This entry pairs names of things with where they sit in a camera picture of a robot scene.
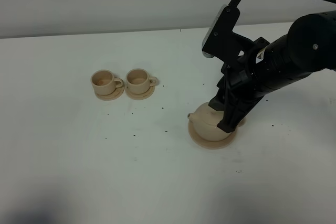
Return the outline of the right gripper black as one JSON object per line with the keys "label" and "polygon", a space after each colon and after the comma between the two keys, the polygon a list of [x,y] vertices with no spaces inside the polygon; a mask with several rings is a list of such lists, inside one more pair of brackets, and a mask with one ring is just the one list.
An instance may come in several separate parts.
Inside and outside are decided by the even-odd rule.
{"label": "right gripper black", "polygon": [[217,93],[209,101],[216,111],[224,111],[217,127],[226,133],[236,130],[238,124],[259,103],[263,95],[255,95],[255,81],[250,59],[269,45],[264,38],[252,41],[246,37],[234,37],[216,56],[223,61],[223,77],[217,83]]}

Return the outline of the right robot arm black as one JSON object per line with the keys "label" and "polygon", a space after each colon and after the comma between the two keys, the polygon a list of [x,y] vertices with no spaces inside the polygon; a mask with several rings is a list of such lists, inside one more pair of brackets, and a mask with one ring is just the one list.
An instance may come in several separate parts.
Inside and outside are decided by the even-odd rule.
{"label": "right robot arm black", "polygon": [[266,94],[313,72],[335,69],[334,11],[300,17],[274,42],[234,33],[238,17],[238,9],[224,8],[202,45],[205,57],[223,62],[209,106],[223,112],[217,126],[226,133],[235,131]]}

